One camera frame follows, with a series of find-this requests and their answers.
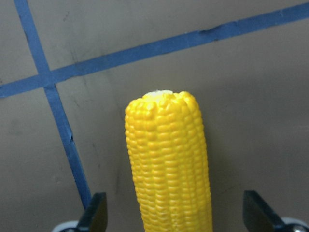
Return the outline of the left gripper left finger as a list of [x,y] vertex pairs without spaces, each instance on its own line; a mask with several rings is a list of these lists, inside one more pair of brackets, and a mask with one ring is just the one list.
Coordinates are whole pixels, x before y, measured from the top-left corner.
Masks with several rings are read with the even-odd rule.
[[107,229],[107,196],[95,193],[77,226],[78,232],[105,232]]

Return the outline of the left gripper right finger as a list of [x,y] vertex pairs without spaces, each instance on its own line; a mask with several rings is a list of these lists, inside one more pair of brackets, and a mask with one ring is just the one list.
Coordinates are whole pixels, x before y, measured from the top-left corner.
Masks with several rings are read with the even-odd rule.
[[285,223],[254,190],[243,193],[242,219],[249,232],[282,232]]

